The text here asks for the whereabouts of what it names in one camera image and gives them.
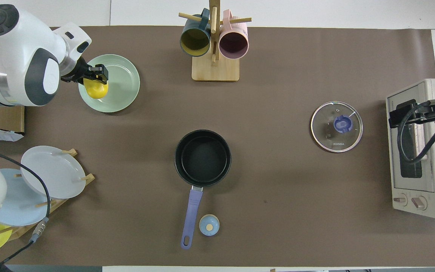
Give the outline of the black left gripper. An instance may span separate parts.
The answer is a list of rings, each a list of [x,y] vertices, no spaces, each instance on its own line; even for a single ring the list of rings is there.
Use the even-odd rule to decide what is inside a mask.
[[[106,85],[108,70],[103,64],[91,66],[87,64],[83,57],[80,57],[72,71],[60,77],[64,82],[76,82],[78,84],[83,84],[83,78],[89,78]]]

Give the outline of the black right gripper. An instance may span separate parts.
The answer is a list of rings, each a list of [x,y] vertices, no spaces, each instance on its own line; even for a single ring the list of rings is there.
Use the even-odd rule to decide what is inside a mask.
[[[390,129],[397,128],[402,122],[404,116],[416,106],[414,112],[414,123],[435,123],[435,105],[419,106],[415,99],[407,100],[396,106],[395,110],[389,112],[389,127]]]

